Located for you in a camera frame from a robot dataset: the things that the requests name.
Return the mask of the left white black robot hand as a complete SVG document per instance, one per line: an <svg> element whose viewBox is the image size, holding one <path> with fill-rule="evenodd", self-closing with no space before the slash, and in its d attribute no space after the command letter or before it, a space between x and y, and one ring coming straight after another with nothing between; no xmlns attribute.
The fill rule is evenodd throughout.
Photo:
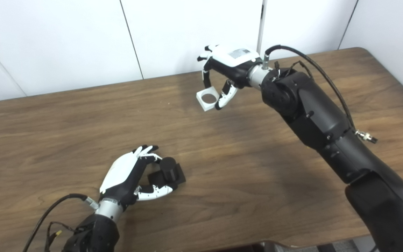
<svg viewBox="0 0 403 252"><path fill-rule="evenodd" d="M159 164L163 158L154 153L155 145L142 145L117 158L100 186L100 198L116 201L125 211L137 201L157 199L175 191L176 183L140 185L139 181L147 165Z"/></svg>

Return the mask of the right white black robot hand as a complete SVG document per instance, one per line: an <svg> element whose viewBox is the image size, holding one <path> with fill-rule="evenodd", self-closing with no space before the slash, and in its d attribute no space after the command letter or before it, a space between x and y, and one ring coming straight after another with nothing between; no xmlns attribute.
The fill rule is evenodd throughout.
<svg viewBox="0 0 403 252"><path fill-rule="evenodd" d="M219 98L216 110L221 110L234 97L239 89L251 87L251 71L263 63L259 54L249 48L236 45L208 45L197 57L198 62L205 61L202 69L205 88L212 86L210 71L214 70L227 77Z"/></svg>

